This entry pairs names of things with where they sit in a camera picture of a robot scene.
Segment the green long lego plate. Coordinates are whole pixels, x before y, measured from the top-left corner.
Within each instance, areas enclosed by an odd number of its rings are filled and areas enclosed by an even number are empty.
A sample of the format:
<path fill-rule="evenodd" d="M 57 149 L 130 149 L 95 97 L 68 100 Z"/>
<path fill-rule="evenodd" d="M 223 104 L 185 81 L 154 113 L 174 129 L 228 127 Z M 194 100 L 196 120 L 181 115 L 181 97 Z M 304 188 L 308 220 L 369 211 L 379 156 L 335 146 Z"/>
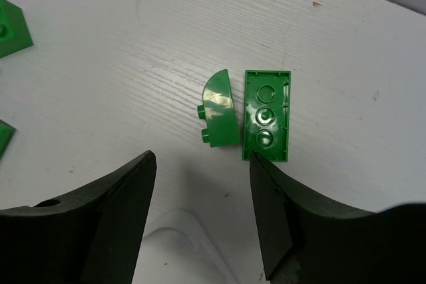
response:
<path fill-rule="evenodd" d="M 245 72 L 243 160 L 258 152 L 271 162 L 288 161 L 290 89 L 290 71 Z"/>

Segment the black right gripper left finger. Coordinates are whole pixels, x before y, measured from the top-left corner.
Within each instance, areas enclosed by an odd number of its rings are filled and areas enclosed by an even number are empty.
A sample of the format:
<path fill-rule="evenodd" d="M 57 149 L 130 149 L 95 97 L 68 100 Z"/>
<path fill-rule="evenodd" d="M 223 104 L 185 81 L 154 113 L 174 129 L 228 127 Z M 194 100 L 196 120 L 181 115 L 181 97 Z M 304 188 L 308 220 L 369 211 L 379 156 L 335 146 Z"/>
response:
<path fill-rule="evenodd" d="M 156 179 L 147 151 L 33 207 L 1 211 L 2 283 L 131 283 Z"/>

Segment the green long lego brick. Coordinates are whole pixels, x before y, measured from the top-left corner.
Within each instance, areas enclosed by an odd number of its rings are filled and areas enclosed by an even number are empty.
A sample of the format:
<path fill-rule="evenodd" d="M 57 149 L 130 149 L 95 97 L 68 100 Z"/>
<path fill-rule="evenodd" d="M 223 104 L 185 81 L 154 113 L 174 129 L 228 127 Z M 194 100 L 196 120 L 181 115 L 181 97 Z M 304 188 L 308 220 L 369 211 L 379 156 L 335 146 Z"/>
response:
<path fill-rule="evenodd" d="M 23 10 L 1 0 L 1 58 L 33 46 Z"/>

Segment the green curved lego brick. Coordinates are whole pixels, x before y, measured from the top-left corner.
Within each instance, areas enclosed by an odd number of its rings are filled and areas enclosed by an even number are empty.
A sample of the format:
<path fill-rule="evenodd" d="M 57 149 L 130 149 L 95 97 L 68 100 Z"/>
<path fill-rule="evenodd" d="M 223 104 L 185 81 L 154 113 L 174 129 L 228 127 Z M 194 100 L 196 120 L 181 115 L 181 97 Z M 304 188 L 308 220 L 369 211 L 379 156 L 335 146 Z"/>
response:
<path fill-rule="evenodd" d="M 202 129 L 203 143 L 213 147 L 232 146 L 240 143 L 240 132 L 228 70 L 213 74 L 202 92 L 202 104 L 197 106 L 198 117 L 206 121 Z"/>

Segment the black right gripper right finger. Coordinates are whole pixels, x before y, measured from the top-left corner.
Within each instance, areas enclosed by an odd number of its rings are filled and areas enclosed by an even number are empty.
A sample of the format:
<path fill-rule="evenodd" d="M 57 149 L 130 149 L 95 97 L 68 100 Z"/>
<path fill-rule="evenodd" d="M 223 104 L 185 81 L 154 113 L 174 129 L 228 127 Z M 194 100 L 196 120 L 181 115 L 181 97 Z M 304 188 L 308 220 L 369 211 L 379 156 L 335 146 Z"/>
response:
<path fill-rule="evenodd" d="M 270 283 L 424 283 L 425 204 L 369 212 L 303 185 L 261 154 L 250 187 Z"/>

